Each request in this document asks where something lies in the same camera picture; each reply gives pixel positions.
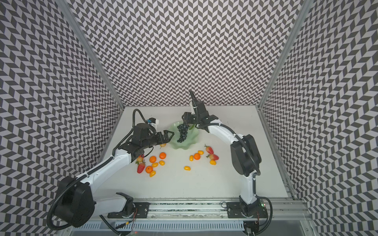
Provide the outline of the dark grape bunch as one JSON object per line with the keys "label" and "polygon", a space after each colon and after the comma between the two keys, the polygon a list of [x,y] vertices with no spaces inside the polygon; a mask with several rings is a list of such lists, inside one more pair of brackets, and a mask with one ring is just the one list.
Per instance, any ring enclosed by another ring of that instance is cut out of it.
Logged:
{"label": "dark grape bunch", "polygon": [[179,131],[179,138],[177,140],[178,143],[182,143],[187,139],[187,134],[189,130],[189,125],[188,124],[180,124],[177,126],[178,131]]}

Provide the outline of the green wavy glass bowl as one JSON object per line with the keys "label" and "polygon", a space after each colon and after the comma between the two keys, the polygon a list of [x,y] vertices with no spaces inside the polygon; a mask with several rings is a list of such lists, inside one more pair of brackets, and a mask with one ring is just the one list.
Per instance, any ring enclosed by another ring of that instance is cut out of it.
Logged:
{"label": "green wavy glass bowl", "polygon": [[180,134],[179,134],[177,126],[180,125],[180,124],[183,124],[183,122],[173,123],[168,128],[169,131],[174,132],[174,136],[171,139],[171,141],[169,142],[169,144],[171,145],[171,147],[173,149],[184,149],[184,150],[186,150],[186,149],[189,149],[192,145],[194,145],[198,142],[199,130],[196,127],[189,128],[188,134],[187,134],[187,139],[182,143],[178,143],[177,140],[178,140]]}

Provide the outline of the strawberry red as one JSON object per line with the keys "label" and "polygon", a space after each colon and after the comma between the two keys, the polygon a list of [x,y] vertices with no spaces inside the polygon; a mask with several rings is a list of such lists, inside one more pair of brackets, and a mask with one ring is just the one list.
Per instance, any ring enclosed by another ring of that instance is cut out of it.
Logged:
{"label": "strawberry red", "polygon": [[141,174],[141,173],[144,171],[145,167],[146,167],[145,162],[140,162],[140,163],[138,163],[138,166],[137,166],[137,173],[138,173],[138,174]]}

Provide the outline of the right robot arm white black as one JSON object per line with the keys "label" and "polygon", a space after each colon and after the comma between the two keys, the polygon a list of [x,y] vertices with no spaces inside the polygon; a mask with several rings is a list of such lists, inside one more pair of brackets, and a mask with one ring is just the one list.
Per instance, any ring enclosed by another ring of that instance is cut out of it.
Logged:
{"label": "right robot arm white black", "polygon": [[195,97],[191,98],[191,108],[191,112],[185,112],[182,116],[184,124],[193,124],[230,145],[232,165],[244,177],[239,195],[240,209],[245,217],[253,217],[261,206],[256,191],[256,176],[261,175],[261,155],[254,137],[236,133],[217,116],[210,115],[204,102]]}

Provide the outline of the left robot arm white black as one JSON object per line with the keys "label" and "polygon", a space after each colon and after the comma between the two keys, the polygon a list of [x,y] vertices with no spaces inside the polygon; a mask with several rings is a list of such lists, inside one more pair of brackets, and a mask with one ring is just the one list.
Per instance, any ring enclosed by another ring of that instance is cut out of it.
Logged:
{"label": "left robot arm white black", "polygon": [[59,231],[80,227],[93,216],[111,212],[132,214],[133,198],[122,192],[114,197],[95,199],[93,194],[119,170],[136,161],[146,148],[167,144],[174,132],[157,132],[154,124],[140,123],[112,150],[110,157],[75,178],[61,180],[48,214],[47,226]]}

